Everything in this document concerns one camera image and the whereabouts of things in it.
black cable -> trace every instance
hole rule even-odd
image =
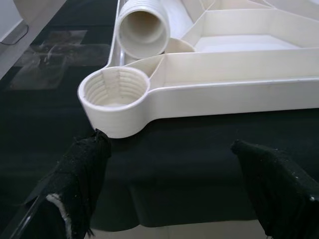
[[[5,46],[13,46],[16,45],[22,38],[25,37],[25,35],[27,35],[29,32],[29,25],[26,25],[26,32],[25,34],[22,35],[22,37],[20,37],[15,43],[4,43],[0,41],[0,44],[5,45]]]

dark table surface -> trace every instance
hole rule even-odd
[[[83,45],[110,45],[115,9],[115,0],[68,0],[32,46],[54,31],[79,30],[87,31]],[[12,88],[20,66],[0,81],[0,232],[74,139],[91,134],[77,87],[107,58],[94,66],[68,65],[51,89]],[[318,121],[318,109],[161,119],[132,137],[112,140],[92,226],[117,231],[138,224],[253,219],[231,143],[244,139],[285,150],[319,180]]]

